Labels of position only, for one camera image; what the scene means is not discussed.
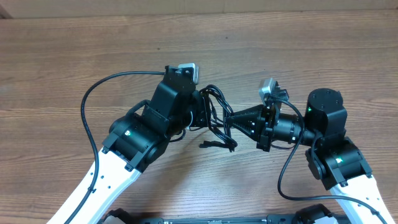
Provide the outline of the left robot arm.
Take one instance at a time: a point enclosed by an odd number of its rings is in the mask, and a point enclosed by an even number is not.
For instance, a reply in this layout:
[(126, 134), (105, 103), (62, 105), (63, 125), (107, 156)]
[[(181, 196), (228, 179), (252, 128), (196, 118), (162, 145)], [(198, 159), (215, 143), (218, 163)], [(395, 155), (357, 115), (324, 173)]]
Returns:
[(198, 66), (167, 66), (151, 100), (142, 100), (110, 127), (78, 187), (50, 223), (97, 223), (111, 204), (166, 150), (174, 135), (205, 127), (196, 89)]

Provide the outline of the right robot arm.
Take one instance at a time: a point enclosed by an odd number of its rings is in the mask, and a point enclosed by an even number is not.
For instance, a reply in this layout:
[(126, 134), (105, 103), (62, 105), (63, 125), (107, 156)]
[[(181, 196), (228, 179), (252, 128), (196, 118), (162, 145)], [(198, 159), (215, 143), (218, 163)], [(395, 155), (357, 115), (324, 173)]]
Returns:
[(373, 171), (362, 152), (346, 136), (348, 112), (340, 92), (319, 88), (307, 99), (304, 114), (289, 102), (286, 90), (261, 92), (263, 104), (236, 112), (225, 119), (257, 148), (268, 151), (274, 141), (308, 146), (308, 168), (329, 195), (293, 197), (292, 201), (335, 200), (351, 223), (393, 223), (377, 187)]

